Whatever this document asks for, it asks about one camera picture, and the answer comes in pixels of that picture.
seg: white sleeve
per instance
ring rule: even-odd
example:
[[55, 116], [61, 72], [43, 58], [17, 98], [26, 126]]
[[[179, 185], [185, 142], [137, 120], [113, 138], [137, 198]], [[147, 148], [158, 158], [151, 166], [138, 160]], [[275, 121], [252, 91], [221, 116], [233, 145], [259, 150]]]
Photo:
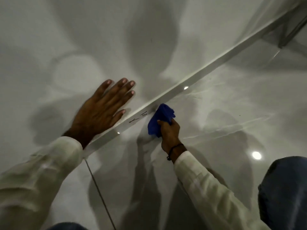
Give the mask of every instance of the white sleeve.
[[62, 136], [0, 175], [0, 229], [38, 230], [62, 182], [82, 161], [81, 144]]
[[212, 229], [270, 229], [252, 216], [232, 191], [220, 184], [189, 151], [178, 157], [174, 169], [198, 213]]

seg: black bracelet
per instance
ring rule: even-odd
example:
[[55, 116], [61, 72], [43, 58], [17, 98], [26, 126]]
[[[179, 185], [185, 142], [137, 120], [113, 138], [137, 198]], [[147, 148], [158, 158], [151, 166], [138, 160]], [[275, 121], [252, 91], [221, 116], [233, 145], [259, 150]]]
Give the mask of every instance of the black bracelet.
[[175, 145], [174, 147], [171, 148], [171, 150], [169, 151], [169, 155], [167, 156], [167, 160], [168, 160], [168, 161], [171, 161], [171, 160], [172, 160], [172, 159], [170, 158], [170, 156], [171, 156], [171, 154], [172, 154], [172, 152], [173, 152], [173, 149], [176, 148], [176, 147], [178, 147], [178, 146], [181, 146], [181, 145], [183, 145], [183, 143], [177, 144], [177, 145]]

